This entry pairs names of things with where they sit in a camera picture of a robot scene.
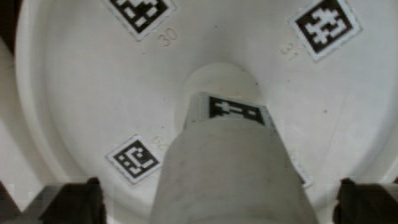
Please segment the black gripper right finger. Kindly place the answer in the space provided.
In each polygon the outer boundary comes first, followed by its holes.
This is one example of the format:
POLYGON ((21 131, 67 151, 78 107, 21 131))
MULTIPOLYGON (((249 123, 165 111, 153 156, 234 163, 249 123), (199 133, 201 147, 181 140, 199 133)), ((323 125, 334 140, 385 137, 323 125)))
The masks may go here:
POLYGON ((398 182, 357 183, 341 180, 334 224, 398 224, 398 182))

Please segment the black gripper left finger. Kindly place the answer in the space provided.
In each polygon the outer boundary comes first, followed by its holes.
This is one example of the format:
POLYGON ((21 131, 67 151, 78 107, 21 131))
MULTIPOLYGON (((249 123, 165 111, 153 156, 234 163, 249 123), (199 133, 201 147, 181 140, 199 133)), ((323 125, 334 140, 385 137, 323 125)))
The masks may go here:
POLYGON ((39 215, 42 224, 106 224, 106 206, 99 179, 62 186, 39 215))

